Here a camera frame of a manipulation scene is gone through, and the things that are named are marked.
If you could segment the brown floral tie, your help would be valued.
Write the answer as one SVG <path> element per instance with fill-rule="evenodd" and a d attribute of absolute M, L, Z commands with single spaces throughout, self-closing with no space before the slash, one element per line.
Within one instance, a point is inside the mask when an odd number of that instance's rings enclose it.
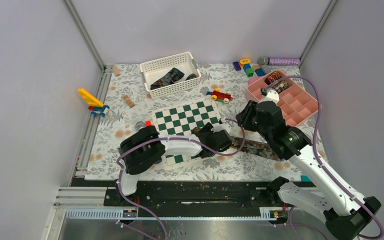
<path fill-rule="evenodd" d="M 192 130 L 193 134 L 197 134 L 201 131 L 201 128 L 194 127 Z M 232 144 L 230 145 L 230 148 L 233 149 L 239 149 L 243 138 L 241 137 L 233 137 Z M 245 152 L 248 154 L 260 156 L 266 159 L 271 159 L 274 161 L 279 161 L 279 157 L 276 155 L 276 153 L 270 148 L 270 146 L 267 143 L 257 142 L 253 140 L 245 140 L 243 147 L 240 149 L 241 152 Z"/>

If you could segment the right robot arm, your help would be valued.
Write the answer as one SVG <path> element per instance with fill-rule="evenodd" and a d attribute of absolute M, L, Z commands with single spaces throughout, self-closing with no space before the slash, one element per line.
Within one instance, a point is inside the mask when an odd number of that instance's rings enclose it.
<path fill-rule="evenodd" d="M 307 135 L 286 125 L 275 102 L 250 100 L 235 119 L 239 127 L 259 133 L 280 159 L 298 167 L 322 193 L 316 195 L 278 177 L 267 186 L 266 198 L 271 205 L 286 203 L 311 214 L 338 240 L 354 239 L 371 222 L 379 227 L 374 239 L 384 236 L 384 228 L 376 218 L 380 201 L 364 196 L 338 175 Z"/>

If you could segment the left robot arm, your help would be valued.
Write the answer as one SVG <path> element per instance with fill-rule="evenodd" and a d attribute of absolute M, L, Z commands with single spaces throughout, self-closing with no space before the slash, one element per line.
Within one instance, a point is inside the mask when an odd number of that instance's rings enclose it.
<path fill-rule="evenodd" d="M 163 134 L 154 125 L 140 129 L 120 144 L 116 199 L 124 206 L 132 204 L 139 175 L 167 156 L 206 159 L 227 151 L 234 142 L 231 128 L 227 122 L 206 123 L 190 135 Z"/>

